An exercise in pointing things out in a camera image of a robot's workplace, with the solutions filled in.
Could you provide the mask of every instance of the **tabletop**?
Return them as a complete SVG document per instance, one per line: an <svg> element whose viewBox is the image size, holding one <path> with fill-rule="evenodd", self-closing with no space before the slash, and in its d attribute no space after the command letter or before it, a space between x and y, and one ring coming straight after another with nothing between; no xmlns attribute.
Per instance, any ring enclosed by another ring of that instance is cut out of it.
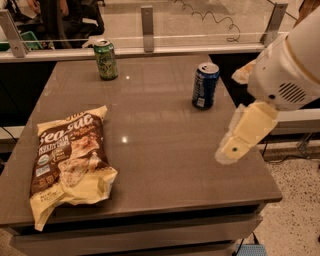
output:
<svg viewBox="0 0 320 256"><path fill-rule="evenodd" d="M215 161L235 107L221 80L211 109L192 106L195 71L207 61L207 55L118 59L112 81L100 79L94 60L57 63L0 176L0 226L33 224L36 125L102 105L104 147L118 171L111 197L88 207L62 205L48 223L279 201L256 148L236 164Z"/></svg>

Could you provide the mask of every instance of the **gray table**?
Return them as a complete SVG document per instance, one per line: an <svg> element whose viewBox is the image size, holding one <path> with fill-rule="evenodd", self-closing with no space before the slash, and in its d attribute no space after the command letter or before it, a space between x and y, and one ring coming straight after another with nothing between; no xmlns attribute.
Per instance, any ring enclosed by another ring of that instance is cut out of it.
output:
<svg viewBox="0 0 320 256"><path fill-rule="evenodd" d="M14 234L12 245L30 255L61 248L63 255L155 255L151 248L156 255L230 255L226 248L250 235L263 207L282 196L257 149L234 165L215 161L235 107L221 80L213 108L192 106L195 70L204 61L209 57L119 59L120 75L108 82L94 61L57 63L0 176L0 227ZM110 200L63 205L35 232L29 189L36 124L104 104L104 146L119 171Z"/></svg>

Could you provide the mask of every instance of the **cable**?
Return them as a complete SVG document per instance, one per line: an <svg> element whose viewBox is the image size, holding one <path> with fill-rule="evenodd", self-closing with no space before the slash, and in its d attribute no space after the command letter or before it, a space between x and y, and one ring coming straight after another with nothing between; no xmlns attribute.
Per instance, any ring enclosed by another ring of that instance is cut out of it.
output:
<svg viewBox="0 0 320 256"><path fill-rule="evenodd" d="M228 41L228 42L238 42L238 43L239 43L241 31L240 31L239 27L238 27L236 24L234 24L233 19L232 19L231 17L227 16L227 17L224 17L224 18L221 19L221 20L217 20L217 19L216 19L216 16L214 16L214 14L213 14L212 11L207 11L207 12L203 15L203 14L201 14L200 12L195 11L194 8L193 8L190 4L186 4L186 3L185 3L184 1L182 1L182 0L174 0L173 3L177 3L177 2L180 2L180 3L182 4L182 10L183 10L183 11L186 10L186 8L188 7L188 8L191 10L191 12L192 12L192 13L191 13L192 16L193 16L194 14L200 15L201 18L202 18L202 21L206 18L206 16L207 16L208 14L211 14L211 15L212 15L212 18L214 19L214 22L215 22L216 24L219 24L219 23L221 23L222 21L227 20L227 19L230 20L231 24L229 25L229 30L231 30L231 29L233 29L233 28L235 28L236 30L238 30L238 37L228 37L228 38L227 38L227 41Z"/></svg>
<svg viewBox="0 0 320 256"><path fill-rule="evenodd" d="M256 234L252 232L252 235L253 235L254 244L260 244L258 238L256 237Z"/></svg>
<svg viewBox="0 0 320 256"><path fill-rule="evenodd" d="M281 164L284 161L286 161L288 158L299 158L299 159L305 159L305 160L320 160L320 158L310 158L310 157L304 157L304 156L296 156L296 155L287 155L286 157L284 157L283 159L279 160L279 161L268 161L268 160L264 160L266 163L270 163L270 164Z"/></svg>
<svg viewBox="0 0 320 256"><path fill-rule="evenodd" d="M270 133L269 133L268 136L266 137L266 142L265 142L265 146L264 146L264 149L263 149L263 152L262 152L262 157L263 157L264 154L266 153L267 146L268 146L268 143L269 143L269 138L270 138Z"/></svg>
<svg viewBox="0 0 320 256"><path fill-rule="evenodd" d="M4 128L4 127L2 127L2 126L1 126L1 128L2 128L4 131L6 131L6 132L10 135L10 137L11 137L15 142L18 142L18 140L11 134L11 132L9 132L6 128Z"/></svg>
<svg viewBox="0 0 320 256"><path fill-rule="evenodd" d="M267 0L267 1L268 1L269 3L275 5L275 3L274 3L273 1L271 1L271 0ZM288 13L287 11L286 11L285 13L286 13L288 16L290 16L292 19L297 20L296 17L294 17L292 14Z"/></svg>
<svg viewBox="0 0 320 256"><path fill-rule="evenodd" d="M239 245L239 247L238 247L238 250L237 250L236 252L233 252L233 253L232 253L232 256L237 256L237 255L238 255L238 253L239 253L240 250L241 250L241 246L242 246L242 244L243 244L243 241L244 241L244 238L241 240L241 243L240 243L240 245Z"/></svg>

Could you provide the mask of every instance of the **floor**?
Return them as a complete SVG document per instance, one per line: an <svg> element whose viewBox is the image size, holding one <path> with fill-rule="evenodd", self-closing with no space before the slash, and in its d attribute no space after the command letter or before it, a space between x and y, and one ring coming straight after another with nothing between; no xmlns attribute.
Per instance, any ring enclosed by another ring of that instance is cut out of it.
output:
<svg viewBox="0 0 320 256"><path fill-rule="evenodd" d="M294 151L296 143L277 143L268 145L265 152L265 159L270 160L266 165L283 193L280 203L269 204L262 211L264 220L255 230L268 256L320 255L320 159L287 159L278 163L289 154L299 155ZM320 141L312 141L307 153L320 158L319 152ZM9 245L10 237L0 229L0 255L23 256ZM250 236L244 244L252 241Z"/></svg>

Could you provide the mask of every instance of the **snack bag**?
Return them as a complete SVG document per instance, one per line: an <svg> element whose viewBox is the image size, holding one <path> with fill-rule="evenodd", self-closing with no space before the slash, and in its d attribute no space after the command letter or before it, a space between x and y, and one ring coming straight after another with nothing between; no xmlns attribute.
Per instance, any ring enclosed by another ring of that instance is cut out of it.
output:
<svg viewBox="0 0 320 256"><path fill-rule="evenodd" d="M103 149L106 106L38 124L40 138L30 190L35 229L55 207L94 204L109 197L117 171Z"/></svg>

